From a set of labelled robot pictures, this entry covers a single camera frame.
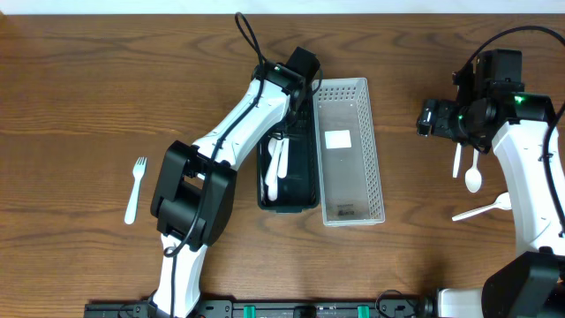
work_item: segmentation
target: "gray plastic tray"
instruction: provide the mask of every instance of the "gray plastic tray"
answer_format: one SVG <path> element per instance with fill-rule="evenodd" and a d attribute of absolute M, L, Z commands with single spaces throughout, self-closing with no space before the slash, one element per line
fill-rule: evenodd
<path fill-rule="evenodd" d="M 324 224 L 384 222 L 367 80 L 324 79 L 313 106 Z"/>

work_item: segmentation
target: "wood grain surface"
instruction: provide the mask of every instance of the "wood grain surface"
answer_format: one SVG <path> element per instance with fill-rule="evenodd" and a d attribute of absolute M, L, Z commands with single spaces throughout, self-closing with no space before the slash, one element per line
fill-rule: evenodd
<path fill-rule="evenodd" d="M 515 256 L 514 224 L 495 210 L 451 216 L 506 190 L 494 155 L 482 189 L 451 178 L 455 145 L 416 135 L 422 100 L 453 99 L 451 72 L 492 35 L 524 24 L 565 33 L 555 15 L 250 16 L 264 54 L 318 54 L 326 78 L 369 83 L 387 221 L 324 227 L 320 208 L 257 207 L 255 156 L 233 214 L 207 253 L 202 291 L 237 299 L 374 299 L 385 289 L 479 287 Z M 565 99 L 563 47 L 523 32 L 530 92 Z M 93 300 L 157 288 L 162 246 L 149 213 L 165 150 L 192 143 L 239 102 L 256 56 L 232 16 L 36 16 L 0 21 L 2 317 L 80 317 Z M 563 138 L 561 150 L 565 148 Z M 463 151 L 460 176 L 471 166 Z M 132 166 L 148 157 L 133 226 Z"/>

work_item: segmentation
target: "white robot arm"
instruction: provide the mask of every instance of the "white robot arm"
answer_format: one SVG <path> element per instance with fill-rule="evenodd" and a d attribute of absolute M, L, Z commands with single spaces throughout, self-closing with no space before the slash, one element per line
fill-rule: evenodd
<path fill-rule="evenodd" d="M 163 259 L 159 289 L 151 299 L 156 316 L 170 316 L 171 300 L 175 317 L 186 317 L 194 309 L 207 247 L 230 218 L 237 170 L 263 135 L 294 116 L 311 94 L 319 68 L 315 55 L 301 48 L 287 64 L 267 61 L 265 78 L 255 74 L 244 98 L 212 132 L 190 147 L 176 141 L 165 154 L 151 213 L 159 219 L 163 249 L 178 252 L 175 260 L 167 255 Z M 185 177 L 203 178 L 202 189 Z"/>
<path fill-rule="evenodd" d="M 560 236 L 561 225 L 547 187 L 541 145 L 547 123 L 523 120 L 519 125 L 504 126 L 493 139 L 493 151 L 501 163 L 516 227 L 516 257 L 524 252 L 537 252 L 549 246 L 555 254 L 565 255 L 565 238 Z M 549 144 L 551 171 L 557 193 L 565 200 L 565 177 L 559 152 L 558 133 L 552 134 Z M 438 316 L 482 318 L 483 288 L 444 289 L 438 294 Z"/>
<path fill-rule="evenodd" d="M 234 110 L 212 132 L 194 141 L 193 145 L 198 146 L 199 154 L 208 158 L 212 155 L 217 139 L 249 107 L 259 92 L 259 85 L 260 80 L 254 79 L 249 85 L 245 97 Z M 231 169 L 237 170 L 259 139 L 286 116 L 289 110 L 290 96 L 272 82 L 266 81 L 264 85 L 257 106 L 228 135 L 222 144 L 222 148 L 218 151 L 215 158 L 216 162 L 226 161 L 230 164 Z M 161 235 L 161 240 L 163 250 L 169 247 L 177 247 L 181 242 L 178 238 L 164 234 Z M 198 303 L 200 298 L 200 271 L 206 251 L 207 245 L 203 244 L 196 252 L 189 250 L 189 248 L 183 248 L 177 256 L 174 300 L 176 317 L 186 317 Z M 170 314 L 172 264 L 172 258 L 163 257 L 159 289 L 153 296 L 153 302 L 157 307 L 162 308 L 161 310 L 165 314 Z"/>
<path fill-rule="evenodd" d="M 528 29 L 546 31 L 538 26 Z M 537 316 L 550 295 L 556 294 L 554 290 L 561 288 L 560 264 L 565 262 L 565 216 L 558 209 L 559 201 L 565 200 L 565 177 L 554 130 L 562 110 L 555 114 L 549 97 L 524 92 L 521 52 L 496 49 L 481 53 L 473 72 L 471 61 L 477 54 L 454 73 L 456 102 L 426 101 L 417 122 L 418 134 L 450 138 L 483 153 L 493 149 L 512 203 L 516 259 L 491 276 L 483 288 L 440 291 L 437 314 L 460 318 Z M 549 129 L 553 131 L 548 140 Z M 550 191 L 546 163 L 557 202 Z"/>

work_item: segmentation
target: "black cable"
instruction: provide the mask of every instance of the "black cable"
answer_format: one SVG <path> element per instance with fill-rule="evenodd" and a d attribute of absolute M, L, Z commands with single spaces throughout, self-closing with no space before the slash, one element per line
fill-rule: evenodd
<path fill-rule="evenodd" d="M 551 172 L 551 167 L 549 165 L 549 159 L 551 158 L 551 156 L 549 155 L 549 141 L 564 111 L 565 111 L 565 102 L 561 106 L 561 109 L 555 115 L 554 121 L 547 127 L 546 137 L 544 138 L 543 150 L 541 155 L 542 160 L 544 162 L 544 168 L 546 171 L 546 179 L 547 179 L 547 185 L 549 186 L 549 193 L 551 194 L 551 198 L 554 200 L 555 211 L 557 211 L 557 216 L 559 217 L 559 222 L 561 223 L 561 235 L 565 233 L 565 215 L 563 214 L 563 207 L 561 206 L 561 203 L 559 201 L 559 195 L 557 194 L 557 189 L 555 188 L 554 176 Z"/>
<path fill-rule="evenodd" d="M 490 44 L 491 42 L 493 42 L 494 40 L 496 40 L 498 38 L 501 38 L 502 36 L 504 36 L 506 34 L 512 34 L 514 32 L 519 32 L 519 31 L 540 31 L 540 32 L 543 32 L 545 34 L 549 34 L 549 35 L 553 36 L 553 38 L 555 38 L 563 46 L 565 46 L 565 38 L 563 38 L 563 36 L 561 36 L 560 34 L 558 34 L 557 32 L 555 32 L 554 30 L 552 30 L 550 28 L 547 28 L 547 27 L 544 27 L 544 26 L 519 26 L 519 27 L 514 27 L 514 28 L 511 28 L 509 30 L 500 32 L 499 34 L 493 36 L 488 41 L 486 41 L 483 45 L 481 45 L 475 51 L 475 53 L 473 53 L 471 55 L 471 57 L 469 57 L 469 59 L 467 60 L 467 63 L 465 63 L 465 65 L 461 68 L 461 70 L 459 72 L 457 72 L 457 75 L 462 73 L 463 70 L 465 69 L 465 67 L 468 64 L 472 63 L 473 59 L 475 59 L 475 57 L 478 55 L 478 53 L 480 53 L 480 51 L 482 51 L 488 44 Z M 555 127 L 557 127 L 557 124 L 559 123 L 559 120 L 561 119 L 561 116 L 563 115 L 564 111 L 565 111 L 565 102 L 563 103 L 563 105 L 561 106 L 559 111 L 557 112 L 555 119 L 551 123 L 549 123 L 549 126 L 547 127 L 547 132 L 546 132 L 546 136 L 544 138 L 543 150 L 542 150 L 543 151 L 542 152 L 542 160 L 543 160 L 543 163 L 544 163 L 544 169 L 546 171 L 547 186 L 549 187 L 549 193 L 551 194 L 551 197 L 554 201 L 555 212 L 557 213 L 557 216 L 559 218 L 559 222 L 561 223 L 561 235 L 563 233 L 565 233 L 565 214 L 563 214 L 563 207 L 561 206 L 561 202 L 559 200 L 559 195 L 557 194 L 557 189 L 555 189 L 554 176 L 551 172 L 551 167 L 549 165 L 549 159 L 551 158 L 551 156 L 549 155 L 549 141 L 550 141 L 551 135 L 554 133 Z"/>
<path fill-rule="evenodd" d="M 404 297 L 404 294 L 402 294 L 401 292 L 397 291 L 397 290 L 385 290 L 383 291 L 379 297 L 377 297 L 377 299 L 374 301 L 374 308 L 377 310 L 377 312 L 379 312 L 380 315 L 384 316 L 385 318 L 395 318 L 395 317 L 391 317 L 385 313 L 383 313 L 380 310 L 380 301 L 382 300 L 382 297 L 384 297 L 386 294 L 391 293 L 391 292 L 395 292 L 397 294 L 400 295 L 400 297 L 403 298 L 403 300 L 406 300 L 406 302 L 408 303 L 408 305 L 410 305 L 410 307 L 412 307 L 412 311 L 414 312 L 414 314 L 409 314 L 404 316 L 404 318 L 411 318 L 411 317 L 415 317 L 416 316 L 416 311 L 418 310 L 416 308 L 416 305 L 412 304 L 406 297 Z"/>
<path fill-rule="evenodd" d="M 237 15 L 240 15 L 242 17 L 242 19 L 245 22 L 245 25 L 247 26 L 247 30 L 249 31 L 249 34 L 251 35 L 252 39 L 253 39 L 253 43 L 251 43 L 251 41 L 249 40 L 249 38 L 247 37 L 247 34 L 245 34 L 244 29 L 241 27 L 241 25 L 239 24 L 239 19 L 237 18 Z M 249 26 L 249 23 L 247 23 L 247 19 L 245 18 L 245 16 L 243 15 L 243 13 L 241 12 L 237 12 L 236 13 L 236 25 L 237 28 L 239 29 L 239 32 L 241 32 L 241 35 L 244 36 L 245 40 L 247 41 L 247 43 L 249 43 L 249 45 L 253 48 L 253 50 L 255 51 L 255 53 L 257 53 L 257 55 L 259 55 L 265 62 L 267 62 L 267 59 L 261 54 L 261 50 L 259 49 L 259 45 L 257 44 L 257 39 L 255 39 L 255 34 L 253 33 L 253 30 L 251 29 L 251 27 Z"/>
<path fill-rule="evenodd" d="M 249 35 L 253 39 L 253 43 L 251 43 L 251 41 L 249 41 L 249 38 L 245 34 L 241 25 L 239 24 L 239 18 L 241 18 L 244 21 L 245 26 L 247 27 L 247 30 L 249 31 Z M 259 99 L 260 99 L 261 95 L 263 94 L 263 87 L 265 85 L 265 66 L 263 64 L 263 60 L 266 60 L 266 58 L 261 54 L 259 43 L 257 42 L 257 38 L 255 37 L 255 33 L 253 32 L 251 25 L 249 24 L 249 22 L 247 21 L 247 19 L 245 18 L 245 15 L 243 15 L 243 13 L 237 12 L 236 16 L 235 16 L 235 20 L 236 20 L 236 24 L 237 24 L 237 28 L 239 29 L 239 32 L 241 32 L 241 34 L 244 36 L 245 40 L 251 45 L 251 47 L 253 48 L 255 53 L 257 53 L 257 58 L 259 59 L 259 70 L 258 71 L 259 71 L 259 75 L 260 75 L 259 90 L 257 92 L 257 96 L 255 96 L 255 98 L 253 99 L 251 104 L 247 107 L 247 109 L 245 109 L 244 112 L 241 115 L 239 115 L 239 117 L 236 120 L 234 120 L 233 123 L 231 123 L 231 125 L 226 129 L 226 131 L 222 134 L 222 136 L 220 138 L 218 138 L 218 140 L 216 141 L 215 146 L 214 146 L 214 150 L 212 151 L 212 155 L 210 156 L 209 165 L 208 165 L 208 168 L 207 168 L 207 174 L 208 175 L 214 167 L 215 158 L 218 155 L 218 151 L 222 148 L 223 141 L 231 133 L 231 131 L 237 126 L 237 124 L 239 124 L 241 122 L 241 120 L 259 103 Z M 204 185 L 202 186 L 202 188 L 206 188 L 208 182 L 209 182 L 209 178 L 204 178 Z M 196 210 L 196 214 L 194 215 L 194 218 L 192 219 L 191 227 L 189 228 L 185 237 L 181 240 L 180 244 L 177 247 L 175 247 L 174 249 L 172 247 L 170 247 L 170 248 L 166 248 L 165 251 L 164 251 L 165 257 L 172 257 L 173 258 L 172 273 L 170 275 L 170 277 L 171 277 L 171 279 L 170 279 L 170 291 L 171 291 L 171 294 L 170 294 L 170 315 L 169 315 L 170 318 L 175 317 L 175 314 L 174 314 L 175 313 L 175 311 L 174 311 L 174 309 L 175 309 L 175 272 L 176 272 L 176 269 L 177 269 L 177 255 L 178 255 L 178 253 L 180 253 L 181 249 L 191 239 L 192 232 L 196 228 L 196 224 L 197 224 L 198 220 L 200 219 L 200 215 L 202 214 L 202 206 L 203 206 L 203 200 L 200 200 L 198 209 Z"/>
<path fill-rule="evenodd" d="M 307 99 L 314 97 L 316 93 L 318 93 L 318 91 L 320 90 L 321 82 L 324 80 L 324 71 L 322 71 L 322 69 L 320 68 L 318 69 L 318 72 L 320 73 L 320 79 L 318 79 L 318 86 L 316 87 L 316 89 L 310 92 Z"/>

